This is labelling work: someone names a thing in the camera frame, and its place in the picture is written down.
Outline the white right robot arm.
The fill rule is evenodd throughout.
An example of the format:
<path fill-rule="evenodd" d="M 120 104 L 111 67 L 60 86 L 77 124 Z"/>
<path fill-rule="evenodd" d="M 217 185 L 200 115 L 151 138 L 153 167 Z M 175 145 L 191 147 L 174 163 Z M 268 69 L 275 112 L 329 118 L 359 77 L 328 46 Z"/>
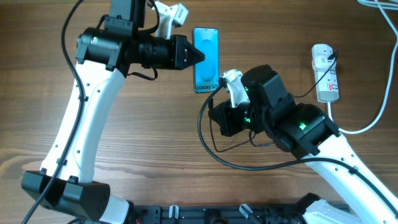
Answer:
<path fill-rule="evenodd" d="M 339 127 L 317 106 L 296 104 L 276 71 L 260 65 L 219 77 L 230 99 L 208 116 L 231 137 L 245 129 L 265 133 L 323 177 L 354 210 L 346 217 L 361 223 L 397 223 L 397 197 L 355 154 Z"/>

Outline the white power strip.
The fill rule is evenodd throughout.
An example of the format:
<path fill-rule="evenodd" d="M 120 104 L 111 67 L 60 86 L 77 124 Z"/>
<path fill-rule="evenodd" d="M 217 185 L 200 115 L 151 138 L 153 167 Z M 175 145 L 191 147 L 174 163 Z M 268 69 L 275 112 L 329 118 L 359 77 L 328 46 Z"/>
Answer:
<path fill-rule="evenodd" d="M 336 76 L 337 51 L 334 51 L 334 56 L 332 65 L 325 72 L 314 71 L 317 100 L 320 103 L 331 103 L 338 100 L 340 97 Z"/>

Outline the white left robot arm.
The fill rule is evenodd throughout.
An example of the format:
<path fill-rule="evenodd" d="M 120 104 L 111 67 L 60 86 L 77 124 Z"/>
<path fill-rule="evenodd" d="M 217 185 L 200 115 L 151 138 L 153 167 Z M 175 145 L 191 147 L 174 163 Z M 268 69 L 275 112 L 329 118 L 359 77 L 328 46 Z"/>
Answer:
<path fill-rule="evenodd" d="M 113 196 L 94 181 L 95 159 L 112 104 L 134 63 L 151 69 L 183 70 L 204 60 L 184 35 L 188 9 L 160 1 L 112 1 L 108 14 L 77 40 L 75 82 L 55 142 L 38 171 L 24 173 L 21 186 L 44 207 L 93 223 L 140 223 L 131 201 Z"/>

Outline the white charger adapter plug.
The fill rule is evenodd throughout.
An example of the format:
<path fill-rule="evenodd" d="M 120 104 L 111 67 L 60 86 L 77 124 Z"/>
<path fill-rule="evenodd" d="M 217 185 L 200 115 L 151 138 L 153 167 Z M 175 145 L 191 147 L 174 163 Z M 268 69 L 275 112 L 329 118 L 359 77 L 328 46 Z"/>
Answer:
<path fill-rule="evenodd" d="M 312 67 L 315 72 L 325 72 L 334 61 L 334 51 L 327 44 L 312 47 Z"/>

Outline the blue Galaxy smartphone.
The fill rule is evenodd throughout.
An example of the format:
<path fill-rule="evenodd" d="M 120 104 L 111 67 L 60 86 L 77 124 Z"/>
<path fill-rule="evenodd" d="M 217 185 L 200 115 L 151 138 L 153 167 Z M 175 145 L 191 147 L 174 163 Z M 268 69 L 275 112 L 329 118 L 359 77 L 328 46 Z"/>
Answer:
<path fill-rule="evenodd" d="M 194 90 L 208 93 L 218 88 L 219 75 L 219 32 L 211 27 L 193 28 L 194 47 L 205 59 L 194 66 Z"/>

